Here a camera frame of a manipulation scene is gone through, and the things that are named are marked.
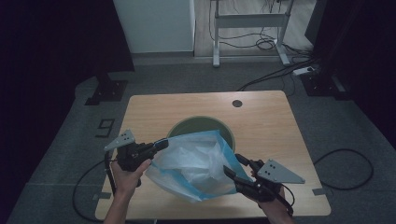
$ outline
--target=wooden table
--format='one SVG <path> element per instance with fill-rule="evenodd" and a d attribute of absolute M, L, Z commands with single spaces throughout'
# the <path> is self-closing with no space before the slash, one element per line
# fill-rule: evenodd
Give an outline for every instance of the wooden table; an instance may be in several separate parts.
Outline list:
<path fill-rule="evenodd" d="M 234 107 L 239 100 L 242 106 Z M 274 159 L 305 179 L 303 185 L 288 184 L 294 193 L 295 216 L 327 216 L 331 212 L 317 172 L 283 91 L 239 91 L 136 95 L 130 99 L 120 129 L 131 129 L 137 143 L 165 137 L 182 119 L 209 116 L 232 130 L 235 152 L 253 160 Z M 256 203 L 242 194 L 222 196 L 202 203 L 188 203 L 156 186 L 145 175 L 130 201 L 128 219 L 197 219 L 264 217 Z M 108 179 L 103 192 L 111 192 Z M 100 199 L 96 217 L 104 219 L 113 198 Z"/>

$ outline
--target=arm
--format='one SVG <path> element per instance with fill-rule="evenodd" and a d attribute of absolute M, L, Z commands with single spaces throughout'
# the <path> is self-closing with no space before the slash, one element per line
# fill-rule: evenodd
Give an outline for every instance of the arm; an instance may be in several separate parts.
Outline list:
<path fill-rule="evenodd" d="M 108 209 L 104 223 L 125 223 L 129 201 L 134 195 L 137 181 L 143 172 L 149 168 L 151 160 L 144 161 L 134 172 L 121 170 L 117 162 L 111 163 L 111 170 L 116 182 L 117 191 L 113 203 Z"/>
<path fill-rule="evenodd" d="M 280 195 L 285 197 L 285 191 L 282 187 Z M 289 216 L 285 205 L 278 199 L 269 203 L 258 203 L 262 211 L 267 215 L 271 224 L 294 224 L 293 219 Z"/>

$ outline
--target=black cable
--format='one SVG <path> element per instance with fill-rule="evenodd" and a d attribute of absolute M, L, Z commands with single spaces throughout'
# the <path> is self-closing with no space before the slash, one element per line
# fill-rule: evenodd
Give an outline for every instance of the black cable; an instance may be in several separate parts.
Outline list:
<path fill-rule="evenodd" d="M 279 194 L 276 194 L 276 198 L 281 202 L 281 203 L 283 203 L 283 205 L 285 205 L 285 207 L 286 207 L 286 210 L 288 211 L 288 214 L 289 214 L 289 216 L 293 216 L 293 213 L 294 213 L 294 210 L 293 210 L 293 207 L 289 204 L 289 202 L 288 201 L 286 201 L 286 199 L 285 198 L 283 198 L 281 195 L 279 195 Z"/>
<path fill-rule="evenodd" d="M 110 152 L 107 151 L 105 153 L 105 169 L 106 169 L 106 173 L 108 176 L 108 181 L 110 182 L 110 186 L 111 186 L 111 191 L 113 192 L 113 195 L 116 195 L 116 184 L 114 182 L 114 177 L 113 174 L 111 173 L 111 169 L 110 169 L 110 157 L 109 157 Z"/>
<path fill-rule="evenodd" d="M 309 59 L 310 57 L 306 56 L 306 55 L 293 56 L 293 57 L 291 57 L 291 62 L 292 63 L 297 63 L 297 62 L 294 61 L 294 59 L 296 59 L 296 58 L 307 58 L 307 59 Z"/>
<path fill-rule="evenodd" d="M 233 9 L 239 14 L 239 11 L 236 10 L 236 7 L 235 7 L 235 0 L 233 0 Z"/>
<path fill-rule="evenodd" d="M 334 151 L 331 151 L 331 152 L 329 152 L 329 153 L 324 154 L 322 157 L 320 157 L 317 161 L 314 162 L 314 165 L 316 165 L 318 162 L 320 162 L 320 161 L 323 160 L 324 158 L 328 157 L 329 155 L 332 155 L 333 153 L 339 152 L 339 151 L 349 151 L 349 152 L 353 152 L 353 153 L 356 153 L 356 154 L 360 155 L 360 156 L 361 156 L 362 158 L 364 158 L 364 159 L 368 162 L 368 164 L 370 165 L 370 169 L 371 169 L 370 174 L 369 174 L 369 176 L 368 176 L 365 180 L 363 180 L 361 183 L 359 183 L 359 184 L 357 184 L 357 185 L 355 185 L 355 186 L 353 186 L 353 187 L 349 187 L 349 188 L 341 188 L 341 187 L 337 187 L 337 186 L 334 186 L 334 185 L 330 185 L 330 184 L 328 184 L 328 183 L 326 183 L 326 182 L 320 181 L 320 183 L 321 183 L 322 185 L 327 186 L 327 187 L 332 188 L 332 189 L 352 190 L 352 189 L 358 189 L 358 188 L 362 187 L 363 185 L 367 184 L 367 183 L 373 178 L 373 175 L 374 175 L 374 166 L 372 165 L 372 163 L 370 162 L 370 160 L 367 159 L 367 157 L 365 157 L 365 156 L 364 156 L 363 154 L 361 154 L 359 151 L 356 151 L 356 150 L 354 150 L 354 149 L 349 149 L 349 148 L 339 148 L 339 149 L 336 149 L 336 150 L 334 150 Z"/>
<path fill-rule="evenodd" d="M 260 9 L 260 12 L 264 13 L 264 8 L 268 6 L 269 6 L 268 0 L 265 0 L 264 3 L 262 4 L 262 8 Z"/>
<path fill-rule="evenodd" d="M 286 97 L 290 97 L 292 95 L 294 95 L 295 91 L 296 91 L 296 83 L 294 82 L 294 78 L 291 74 L 289 74 L 291 82 L 293 83 L 293 91 L 289 94 L 286 95 Z"/>
<path fill-rule="evenodd" d="M 79 178 L 78 182 L 76 183 L 76 185 L 74 186 L 74 189 L 73 189 L 73 198 L 72 198 L 72 201 L 73 201 L 73 209 L 75 210 L 75 212 L 76 212 L 80 217 L 82 217 L 82 218 L 84 218 L 84 219 L 86 219 L 86 220 L 89 220 L 89 221 L 91 221 L 91 222 L 103 222 L 103 221 L 101 221 L 101 220 L 99 220 L 99 219 L 93 219 L 93 218 L 90 218 L 90 217 L 86 217 L 85 215 L 83 215 L 81 212 L 78 211 L 78 208 L 77 208 L 77 205 L 76 205 L 76 192 L 77 192 L 77 187 L 78 187 L 79 183 L 81 182 L 81 180 L 82 180 L 91 170 L 93 170 L 96 166 L 100 165 L 102 162 L 104 162 L 104 161 L 99 161 L 99 162 L 96 163 L 93 167 L 91 167 L 88 171 L 86 171 L 86 172 L 84 173 L 84 175 L 82 175 L 82 176 Z"/>
<path fill-rule="evenodd" d="M 295 198 L 294 198 L 293 192 L 291 191 L 291 189 L 289 189 L 289 188 L 286 187 L 285 185 L 282 184 L 282 186 L 283 186 L 283 188 L 287 189 L 287 190 L 289 191 L 289 193 L 291 194 L 291 198 L 293 199 L 293 202 L 290 204 L 290 206 L 293 206 L 294 203 L 295 203 Z"/>
<path fill-rule="evenodd" d="M 273 0 L 272 5 L 271 5 L 271 3 L 269 3 L 269 5 L 271 5 L 271 6 L 269 6 L 270 13 L 272 13 L 272 9 L 273 9 L 274 3 L 275 3 L 275 0 Z M 278 12 L 280 12 L 281 5 L 282 5 L 282 1 L 279 1 L 279 10 L 278 10 Z M 212 40 L 215 40 L 213 38 L 212 31 L 210 29 L 210 25 L 211 25 L 211 17 L 210 17 L 211 11 L 212 11 L 212 2 L 210 1 L 210 3 L 209 3 L 209 35 L 210 35 L 210 38 Z M 277 38 L 279 39 L 279 28 L 277 27 L 276 29 L 277 29 L 277 32 L 276 32 Z M 269 35 L 264 35 L 262 33 L 263 31 L 264 31 L 264 28 L 262 28 L 262 30 L 261 30 L 261 32 L 259 34 L 251 33 L 251 34 L 247 34 L 247 35 L 239 35 L 239 36 L 232 36 L 232 37 L 223 37 L 223 36 L 219 35 L 219 39 L 236 39 L 236 38 L 242 38 L 242 37 L 250 36 L 250 35 L 259 35 L 260 39 L 258 39 L 256 41 L 256 44 L 254 44 L 254 45 L 250 45 L 250 46 L 236 46 L 236 45 L 233 45 L 233 44 L 230 44 L 230 43 L 227 43 L 227 42 L 223 42 L 223 41 L 219 41 L 219 44 L 228 45 L 228 46 L 231 46 L 231 47 L 236 48 L 236 49 L 250 49 L 250 48 L 258 48 L 258 49 L 261 49 L 261 50 L 273 49 L 275 47 L 275 43 L 274 43 L 275 39 L 273 37 L 269 36 Z M 267 45 L 269 45 L 269 47 L 268 48 L 264 48 L 264 47 L 262 47 L 262 44 L 267 44 Z M 282 43 L 282 45 L 285 46 L 286 50 L 288 50 L 290 52 L 295 52 L 297 54 L 308 55 L 308 56 L 312 54 L 311 50 L 295 49 L 295 48 L 290 47 L 289 45 L 286 45 L 285 43 Z"/>
<path fill-rule="evenodd" d="M 285 80 L 283 80 L 283 77 L 280 77 L 280 80 L 282 80 L 282 91 L 283 90 L 285 90 L 285 87 L 286 87 L 286 83 L 285 83 Z"/>
<path fill-rule="evenodd" d="M 262 81 L 265 81 L 265 80 L 268 80 L 268 79 L 271 79 L 271 78 L 283 77 L 283 76 L 285 76 L 285 75 L 288 75 L 288 74 L 292 73 L 292 71 L 295 70 L 295 69 L 298 69 L 298 68 L 307 66 L 307 65 L 310 64 L 310 63 L 314 63 L 316 60 L 317 60 L 317 59 L 309 59 L 309 60 L 306 60 L 306 61 L 301 62 L 301 63 L 296 63 L 296 64 L 294 64 L 294 65 L 292 65 L 292 66 L 290 66 L 290 67 L 282 68 L 282 69 L 280 69 L 280 70 L 277 70 L 277 71 L 275 71 L 275 72 L 272 72 L 272 73 L 270 73 L 270 74 L 267 74 L 267 75 L 265 75 L 265 76 L 263 76 L 263 77 L 259 77 L 259 78 L 257 78 L 257 79 L 254 79 L 254 80 L 250 81 L 249 83 L 245 84 L 244 86 L 242 86 L 241 88 L 239 88 L 237 91 L 244 91 L 244 90 L 246 89 L 246 87 L 248 87 L 248 86 L 250 86 L 250 85 L 253 85 L 253 84 L 256 84 L 256 83 L 259 83 L 259 82 L 262 82 Z M 277 74 L 277 73 L 279 73 L 279 72 L 282 72 L 282 71 L 285 71 L 285 70 L 288 70 L 288 69 L 290 69 L 289 72 L 283 73 L 282 75 L 274 76 L 275 74 Z"/>

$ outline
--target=gray carpet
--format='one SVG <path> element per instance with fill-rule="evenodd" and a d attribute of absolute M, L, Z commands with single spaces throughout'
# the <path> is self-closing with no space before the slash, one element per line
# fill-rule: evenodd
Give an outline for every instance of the gray carpet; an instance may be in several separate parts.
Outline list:
<path fill-rule="evenodd" d="M 280 63 L 223 63 L 219 69 L 210 63 L 138 65 L 133 73 L 111 74 L 112 79 L 129 80 L 121 102 L 99 105 L 84 105 L 97 85 L 95 78 L 86 80 L 76 87 L 76 100 L 64 125 L 26 183 L 8 222 L 90 223 L 73 210 L 73 189 L 78 179 L 103 159 L 103 146 L 118 135 L 132 95 L 236 91 L 250 80 L 279 68 L 282 68 Z M 283 81 L 274 78 L 247 88 L 247 91 L 265 90 L 284 90 L 289 95 L 291 109 L 313 161 L 337 148 L 353 148 L 370 158 L 375 168 L 373 179 L 359 189 L 342 191 L 325 187 L 332 208 L 329 216 L 296 217 L 296 222 L 396 223 L 393 214 L 396 151 L 354 102 L 308 97 L 297 77 L 284 77 Z M 108 138 L 96 137 L 106 134 L 106 130 L 98 129 L 102 119 L 115 120 Z M 351 187 L 370 172 L 367 162 L 350 152 L 333 154 L 316 167 L 321 180 L 340 187 Z M 105 176 L 101 164 L 78 187 L 76 203 L 87 217 L 94 218 Z"/>

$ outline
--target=small hole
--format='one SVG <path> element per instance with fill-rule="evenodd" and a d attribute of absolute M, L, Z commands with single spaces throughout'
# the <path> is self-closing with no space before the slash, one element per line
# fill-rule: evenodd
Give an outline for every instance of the small hole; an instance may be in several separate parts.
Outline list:
<path fill-rule="evenodd" d="M 234 100 L 234 101 L 233 101 L 233 106 L 234 106 L 234 107 L 241 107 L 241 106 L 242 106 L 242 101 L 240 101 L 240 100 Z"/>

